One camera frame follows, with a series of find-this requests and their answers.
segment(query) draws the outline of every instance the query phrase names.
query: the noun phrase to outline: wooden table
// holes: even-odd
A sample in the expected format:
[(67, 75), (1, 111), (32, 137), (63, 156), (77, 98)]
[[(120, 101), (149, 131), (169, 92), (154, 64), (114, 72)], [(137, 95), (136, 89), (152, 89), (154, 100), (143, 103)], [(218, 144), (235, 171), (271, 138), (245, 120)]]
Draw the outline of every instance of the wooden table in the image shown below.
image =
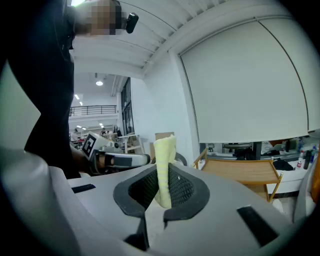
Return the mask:
[[(204, 158), (205, 164), (201, 168), (203, 172), (237, 181), (268, 202), (271, 202), (283, 177), (283, 173), (280, 176), (278, 175), (272, 160), (236, 161), (208, 159), (207, 152), (208, 148), (193, 163), (197, 169), (199, 169), (199, 160)], [(267, 184), (276, 184), (270, 197)]]

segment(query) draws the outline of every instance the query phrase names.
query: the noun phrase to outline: railing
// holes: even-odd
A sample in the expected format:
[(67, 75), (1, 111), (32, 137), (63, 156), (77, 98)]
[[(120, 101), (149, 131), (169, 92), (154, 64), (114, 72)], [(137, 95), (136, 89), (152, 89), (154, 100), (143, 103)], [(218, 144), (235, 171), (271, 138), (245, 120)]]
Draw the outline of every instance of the railing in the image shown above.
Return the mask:
[(73, 106), (70, 108), (69, 117), (87, 116), (98, 114), (115, 114), (115, 105), (100, 105), (100, 106)]

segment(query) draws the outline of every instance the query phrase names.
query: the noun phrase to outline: ceiling light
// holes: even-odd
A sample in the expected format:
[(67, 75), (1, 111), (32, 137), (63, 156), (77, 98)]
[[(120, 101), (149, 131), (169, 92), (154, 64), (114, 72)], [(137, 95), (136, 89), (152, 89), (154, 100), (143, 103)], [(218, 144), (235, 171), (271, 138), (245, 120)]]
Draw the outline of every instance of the ceiling light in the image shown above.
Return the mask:
[(72, 0), (71, 5), (72, 6), (78, 6), (82, 4), (85, 0)]

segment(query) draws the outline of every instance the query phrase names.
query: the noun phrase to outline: yellow cloth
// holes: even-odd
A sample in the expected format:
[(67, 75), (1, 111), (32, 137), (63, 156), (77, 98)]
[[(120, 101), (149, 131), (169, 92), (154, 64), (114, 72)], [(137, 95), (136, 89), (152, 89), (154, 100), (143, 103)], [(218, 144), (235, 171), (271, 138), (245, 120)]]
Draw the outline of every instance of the yellow cloth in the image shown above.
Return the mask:
[(153, 143), (159, 184), (159, 191), (155, 195), (155, 200), (159, 205), (167, 209), (171, 208), (168, 183), (168, 164), (174, 163), (175, 161), (176, 141), (176, 137), (171, 135), (168, 138), (158, 139)]

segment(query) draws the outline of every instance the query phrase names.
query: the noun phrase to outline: window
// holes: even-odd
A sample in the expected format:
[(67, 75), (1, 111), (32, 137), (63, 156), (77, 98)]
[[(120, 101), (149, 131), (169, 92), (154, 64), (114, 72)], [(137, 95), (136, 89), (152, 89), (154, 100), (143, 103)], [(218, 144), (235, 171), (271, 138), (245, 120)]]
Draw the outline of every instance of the window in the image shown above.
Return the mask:
[(123, 130), (124, 135), (133, 133), (134, 128), (134, 119), (132, 116), (131, 108), (131, 83), (130, 77), (125, 83), (123, 90), (121, 92), (121, 106), (122, 106), (122, 120), (123, 120)]

